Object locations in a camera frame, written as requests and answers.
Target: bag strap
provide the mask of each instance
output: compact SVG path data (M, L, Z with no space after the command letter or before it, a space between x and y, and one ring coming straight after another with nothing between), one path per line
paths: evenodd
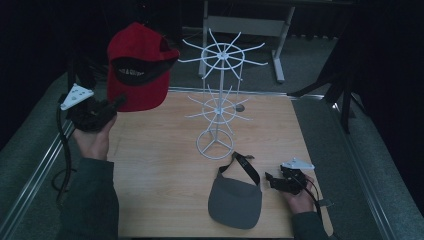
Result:
M243 167L244 171L249 175L249 177L255 182L256 185L259 185L261 179L259 177L258 172L252 167L252 165L247 161L248 156L243 156L239 154L238 152L234 152L231 155L231 162L226 166L219 167L219 172L224 173L228 167L234 162L234 159L237 159L237 161L240 163L240 165Z

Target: baseball cap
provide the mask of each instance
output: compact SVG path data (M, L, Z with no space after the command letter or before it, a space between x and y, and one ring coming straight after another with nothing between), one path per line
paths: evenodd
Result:
M234 159L237 159L255 185L222 175ZM213 182L208 201L211 218L238 229L251 229L256 226L262 209L262 192L259 183L259 174L245 156L234 152L230 164L219 168Z
M171 49L162 35L134 22L113 36L107 53L107 98L126 98L119 112L153 109L165 100L169 70L179 52Z

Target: sleeve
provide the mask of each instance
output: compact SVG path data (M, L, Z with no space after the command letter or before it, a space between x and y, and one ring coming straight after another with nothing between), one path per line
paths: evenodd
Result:
M293 215L293 231L298 240L328 240L321 219L316 212L304 212Z
M118 239L113 162L83 158L60 214L56 239Z

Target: hand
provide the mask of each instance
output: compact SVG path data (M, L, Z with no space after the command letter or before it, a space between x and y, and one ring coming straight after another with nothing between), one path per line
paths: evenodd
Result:
M80 149L81 156L97 160L107 160L109 151L109 131L115 124L117 116L112 118L100 132L88 133L75 129L74 139Z
M305 175L305 177L308 180L306 184L306 189L310 191L314 179L307 175ZM293 195L288 192L281 193L289 204L289 207L293 214L314 211L314 201L305 190L300 191L297 195Z

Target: wooden table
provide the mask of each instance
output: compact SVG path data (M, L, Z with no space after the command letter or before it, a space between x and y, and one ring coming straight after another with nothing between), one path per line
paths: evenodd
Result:
M310 162L291 100L282 95L240 94L245 110L230 127L234 150L253 155L261 176L262 212L258 224L240 230L215 222L208 213L208 197L219 166L230 156L211 160L201 155L196 139L208 127L200 113L201 93L169 92L156 109L119 113L111 131L109 160L115 162L115 188L120 202L122 237L240 237L290 238L285 201L269 187L265 171L279 175L279 165L293 157ZM312 170L304 171L315 178ZM237 163L224 176L253 183ZM322 208L326 231L333 229Z

